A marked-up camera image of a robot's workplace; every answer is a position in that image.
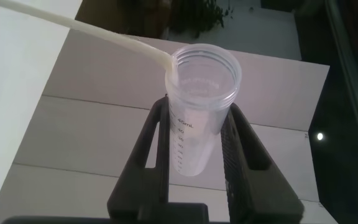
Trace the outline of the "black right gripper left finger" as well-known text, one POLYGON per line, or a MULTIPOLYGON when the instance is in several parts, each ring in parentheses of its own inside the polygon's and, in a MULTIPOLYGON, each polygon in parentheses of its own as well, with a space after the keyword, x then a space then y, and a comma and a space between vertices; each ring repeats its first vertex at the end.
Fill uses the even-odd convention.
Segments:
POLYGON ((168 202, 170 172, 170 119, 168 97, 157 100, 111 193, 107 209, 111 218, 137 218, 144 205, 168 202), (155 130, 158 130, 155 167, 146 168, 155 130))

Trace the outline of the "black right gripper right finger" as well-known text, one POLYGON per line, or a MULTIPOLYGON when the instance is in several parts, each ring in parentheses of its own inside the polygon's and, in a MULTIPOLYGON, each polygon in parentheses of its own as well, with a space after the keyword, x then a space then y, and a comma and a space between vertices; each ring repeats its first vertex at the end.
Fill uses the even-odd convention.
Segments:
POLYGON ((221 128, 231 223, 299 223, 303 204, 236 104, 221 128))

